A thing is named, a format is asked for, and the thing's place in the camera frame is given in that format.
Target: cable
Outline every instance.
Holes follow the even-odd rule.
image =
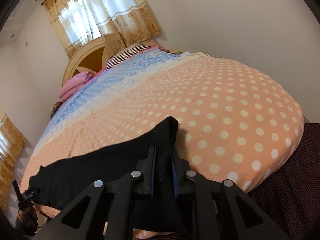
[[[18,210],[18,216],[19,216],[20,219],[23,221],[23,224],[26,225],[26,226],[28,226],[28,227],[35,227],[35,225],[31,225],[31,224],[25,223],[24,220],[22,219],[22,217],[20,216],[19,211],[20,211],[20,209]],[[43,228],[46,224],[47,224],[47,221],[44,222],[43,226],[41,226],[41,227],[36,227],[36,228]]]

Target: pink folded cloth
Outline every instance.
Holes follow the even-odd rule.
[[[71,89],[83,85],[93,78],[93,74],[89,71],[81,72],[75,76],[73,76],[70,80],[65,83],[65,85],[61,88],[59,93],[59,98],[62,98],[68,91]]]
[[[77,92],[79,89],[81,89],[83,86],[84,86],[84,84],[80,84],[80,85],[70,89],[67,93],[65,93],[62,97],[60,97],[59,102],[64,103],[70,97],[72,97],[75,92]]]

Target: metal rivet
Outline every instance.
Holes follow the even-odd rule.
[[[230,179],[226,179],[223,184],[226,186],[226,187],[232,187],[233,186],[233,181],[230,180]]]
[[[102,187],[103,186],[103,181],[102,180],[96,180],[93,185],[95,187]]]
[[[132,177],[139,177],[141,175],[141,172],[140,171],[133,171],[131,172],[131,176]]]
[[[188,177],[194,177],[194,176],[196,176],[197,174],[196,174],[195,171],[187,171],[186,175],[187,175]]]

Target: striped pillow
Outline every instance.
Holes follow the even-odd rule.
[[[121,62],[125,61],[126,59],[129,59],[130,57],[134,56],[135,54],[139,53],[140,51],[143,51],[145,49],[150,49],[150,46],[146,46],[142,43],[136,43],[133,44],[117,54],[115,54],[111,59],[109,59],[108,64],[106,66],[106,69],[110,69]]]

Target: dark red fabric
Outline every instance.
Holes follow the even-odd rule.
[[[320,124],[305,124],[289,160],[248,195],[292,240],[304,239],[320,215]],[[152,240],[189,240],[191,235]]]

